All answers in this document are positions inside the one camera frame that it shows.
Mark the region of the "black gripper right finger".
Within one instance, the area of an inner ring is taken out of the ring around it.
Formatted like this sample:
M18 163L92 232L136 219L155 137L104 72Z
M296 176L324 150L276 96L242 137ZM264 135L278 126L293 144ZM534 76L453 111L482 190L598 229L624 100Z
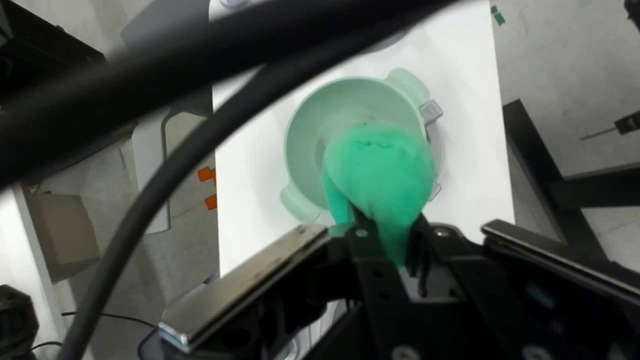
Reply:
M420 360L525 360L534 321L506 267L457 229L420 216L406 253L415 298L401 346Z

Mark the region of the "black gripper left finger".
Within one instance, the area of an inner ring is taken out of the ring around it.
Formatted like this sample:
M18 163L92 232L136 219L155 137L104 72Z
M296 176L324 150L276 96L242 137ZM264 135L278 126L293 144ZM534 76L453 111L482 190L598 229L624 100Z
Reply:
M360 210L354 212L348 243L373 356L378 360L420 360L415 339L401 324L403 313L409 309L403 285L379 247L373 222Z

